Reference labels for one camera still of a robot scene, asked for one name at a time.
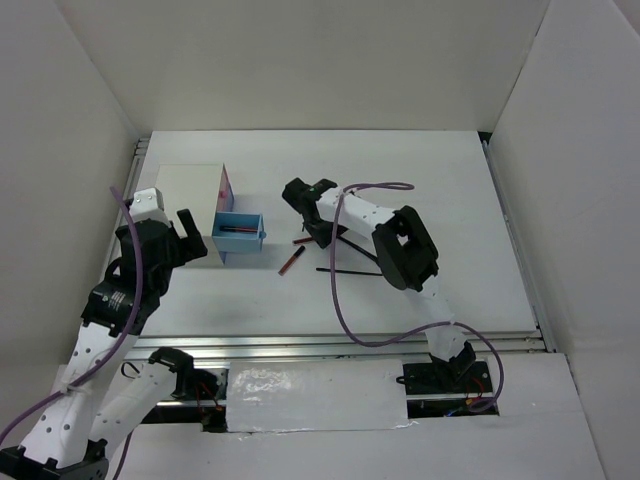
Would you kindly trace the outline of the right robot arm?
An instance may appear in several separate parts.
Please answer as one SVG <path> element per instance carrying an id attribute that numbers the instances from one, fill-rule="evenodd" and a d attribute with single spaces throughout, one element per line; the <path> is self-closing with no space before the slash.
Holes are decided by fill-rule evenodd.
<path id="1" fill-rule="evenodd" d="M 364 200 L 358 193 L 368 189 L 410 191 L 406 182 L 362 182 L 340 186 L 322 179 L 307 184 L 299 178 L 288 182 L 282 198 L 302 217 L 303 229 L 323 249 L 329 250 L 332 302 L 344 333 L 366 348 L 396 344 L 424 333 L 437 384 L 457 391 L 470 378 L 476 354 L 465 338 L 464 328 L 453 321 L 449 306 L 438 293 L 439 252 L 418 212 L 403 206 L 391 209 Z M 352 231 L 372 241 L 382 277 L 395 289 L 406 292 L 419 313 L 430 323 L 385 341 L 365 341 L 348 327 L 341 311 L 336 280 L 338 237 Z"/>

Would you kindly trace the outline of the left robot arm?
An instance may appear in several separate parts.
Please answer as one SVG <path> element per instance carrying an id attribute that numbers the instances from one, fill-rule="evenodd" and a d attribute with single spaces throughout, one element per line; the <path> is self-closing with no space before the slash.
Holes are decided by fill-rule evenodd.
<path id="1" fill-rule="evenodd" d="M 126 219 L 116 231 L 121 255 L 90 292 L 72 356 L 57 391 L 28 409 L 39 418 L 16 446 L 2 449 L 1 472 L 12 479 L 104 479 L 114 452 L 155 405 L 196 392 L 191 355 L 161 347 L 143 371 L 106 402 L 113 378 L 160 306 L 174 269 L 206 255 L 191 212 L 172 222 Z"/>

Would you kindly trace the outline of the blue drawer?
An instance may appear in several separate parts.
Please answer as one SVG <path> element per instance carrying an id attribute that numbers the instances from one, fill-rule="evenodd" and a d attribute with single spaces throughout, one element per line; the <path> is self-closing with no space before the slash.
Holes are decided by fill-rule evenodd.
<path id="1" fill-rule="evenodd" d="M 215 215 L 212 239 L 221 253 L 260 253 L 266 236 L 261 214 L 217 212 Z"/>

